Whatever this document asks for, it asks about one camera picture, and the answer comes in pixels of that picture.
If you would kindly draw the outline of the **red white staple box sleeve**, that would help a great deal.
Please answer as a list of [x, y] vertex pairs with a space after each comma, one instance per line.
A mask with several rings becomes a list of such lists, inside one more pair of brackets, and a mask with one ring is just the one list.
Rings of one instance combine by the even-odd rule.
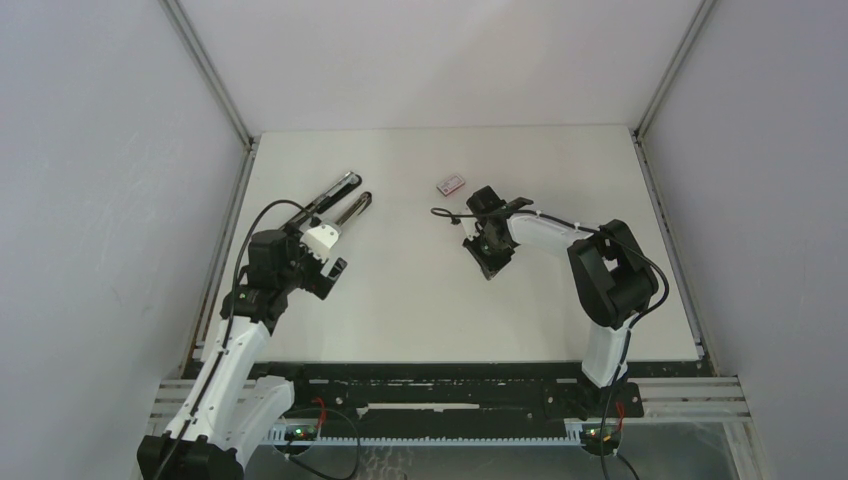
[[448, 197], [461, 189], [465, 184], [465, 179], [462, 176], [453, 174], [439, 182], [436, 185], [436, 189], [441, 195]]

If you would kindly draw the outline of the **black stapler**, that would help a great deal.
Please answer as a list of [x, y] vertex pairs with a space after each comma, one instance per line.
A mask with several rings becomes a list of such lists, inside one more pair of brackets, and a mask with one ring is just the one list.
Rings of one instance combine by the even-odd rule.
[[304, 211], [301, 211], [291, 217], [287, 221], [287, 224], [302, 225], [310, 218], [311, 215], [326, 212], [341, 199], [358, 188], [362, 184], [362, 181], [363, 179], [361, 175], [353, 171], [348, 171], [327, 190], [309, 202], [304, 207]]

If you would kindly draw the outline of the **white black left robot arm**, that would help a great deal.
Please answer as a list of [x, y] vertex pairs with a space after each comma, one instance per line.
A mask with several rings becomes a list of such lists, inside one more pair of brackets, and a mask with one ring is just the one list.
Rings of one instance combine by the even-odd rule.
[[137, 450], [144, 479], [241, 479], [250, 458], [284, 413], [305, 414], [311, 388], [296, 379], [265, 376], [258, 393], [239, 399], [259, 354], [296, 290], [325, 299], [347, 266], [331, 251], [342, 236], [323, 222], [251, 232], [235, 284], [222, 302], [212, 352], [177, 414]]

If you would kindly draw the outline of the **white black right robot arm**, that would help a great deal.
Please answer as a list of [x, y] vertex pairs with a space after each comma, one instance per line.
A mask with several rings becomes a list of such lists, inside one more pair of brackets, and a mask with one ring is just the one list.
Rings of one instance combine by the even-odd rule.
[[534, 210], [532, 203], [524, 197], [507, 202], [489, 186], [474, 192], [456, 220], [466, 234], [463, 246], [487, 280], [520, 246], [567, 259], [579, 303], [592, 322], [581, 363], [587, 382], [578, 388], [578, 402], [589, 415], [605, 415], [617, 403], [613, 384], [627, 371], [629, 332], [650, 309], [659, 271], [626, 223], [586, 226]]

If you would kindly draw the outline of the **aluminium frame rail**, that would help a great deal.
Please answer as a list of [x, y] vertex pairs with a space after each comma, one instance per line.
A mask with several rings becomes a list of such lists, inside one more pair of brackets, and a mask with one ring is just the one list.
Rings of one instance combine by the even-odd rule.
[[[582, 414], [577, 385], [565, 379], [465, 379], [424, 383], [312, 380], [298, 393], [344, 413], [330, 416], [324, 444], [577, 445], [599, 426]], [[608, 411], [610, 428], [747, 423], [749, 407], [731, 378], [641, 378], [622, 388]]]

